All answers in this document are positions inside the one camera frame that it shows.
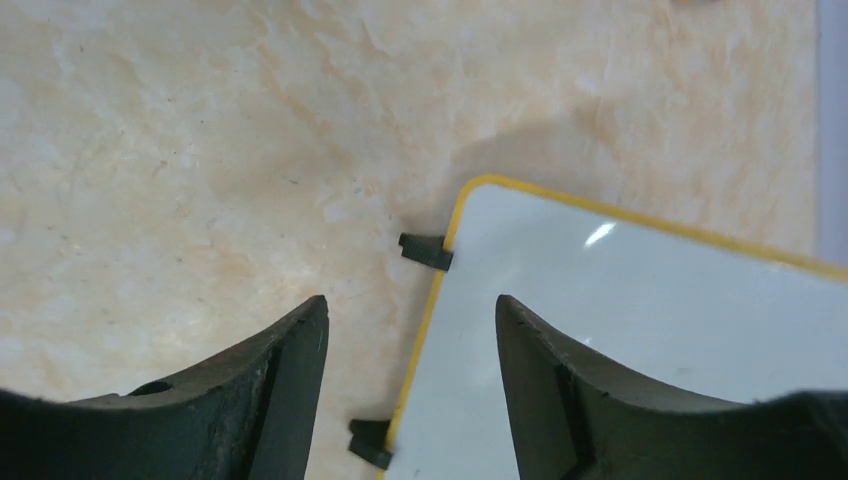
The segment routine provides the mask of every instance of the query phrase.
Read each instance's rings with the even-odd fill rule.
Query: yellow frame edge
[[[663,220],[661,218],[652,217],[650,215],[634,212],[614,205],[595,202],[583,197],[569,195],[556,190],[550,190],[533,183],[497,174],[484,174],[474,177],[462,187],[462,190],[460,190],[459,196],[456,199],[456,204],[454,205],[453,213],[451,214],[450,225],[448,225],[448,231],[445,235],[444,246],[446,249],[450,250],[453,244],[453,237],[456,234],[456,229],[459,227],[459,220],[462,218],[462,211],[465,208],[465,200],[475,188],[481,185],[499,185],[512,190],[530,193],[550,200],[556,200],[572,207],[617,218],[637,225],[646,226],[655,230],[672,233],[725,250],[742,253],[762,260],[785,263],[819,275],[848,282],[848,270],[821,262],[814,258],[787,253],[757,243],[739,240],[727,235]],[[403,380],[400,398],[398,399],[397,406],[392,414],[389,430],[386,434],[386,449],[388,450],[391,450],[394,445],[397,428],[398,425],[400,425],[400,417],[403,415],[404,407],[406,407],[406,400],[409,397],[409,389],[412,387],[412,381],[415,378],[415,370],[418,366],[418,357],[421,355],[421,348],[424,346],[424,339],[427,337],[427,331],[430,328],[430,317],[433,315],[433,307],[435,307],[436,299],[439,297],[439,289],[442,285],[443,277],[444,272],[442,271],[436,271],[433,276],[433,284],[430,287],[430,295],[427,297],[427,305],[424,307],[424,315],[421,319],[421,326],[418,327],[418,333],[415,336],[415,344],[412,348],[412,356],[410,357],[409,364],[406,367],[406,377]],[[385,472],[382,470],[378,470],[377,480],[384,480],[384,473]]]

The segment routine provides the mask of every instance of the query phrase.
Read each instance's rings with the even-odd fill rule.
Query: white panel
[[[818,2],[819,255],[848,265],[848,2]]]
[[[495,339],[509,293],[659,380],[751,402],[848,387],[848,287],[496,185],[454,237],[387,480],[518,478]]]

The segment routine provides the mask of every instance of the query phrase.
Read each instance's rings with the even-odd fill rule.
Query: marble surface
[[[365,479],[496,172],[811,253],[808,0],[0,0],[0,385],[134,387],[325,293],[310,479]]]

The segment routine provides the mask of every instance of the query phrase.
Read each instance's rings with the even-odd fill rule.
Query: whiteboard
[[[495,338],[503,293],[701,394],[848,388],[835,268],[498,176],[473,180],[454,213],[453,264],[433,285],[386,480],[518,479]]]

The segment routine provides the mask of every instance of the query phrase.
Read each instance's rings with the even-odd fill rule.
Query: black plastic clip
[[[380,470],[387,470],[392,462],[392,452],[385,449],[389,420],[351,420],[353,437],[347,446],[349,452]]]
[[[401,256],[404,258],[447,272],[453,260],[453,252],[442,247],[444,241],[443,236],[401,233],[398,245],[403,248]]]

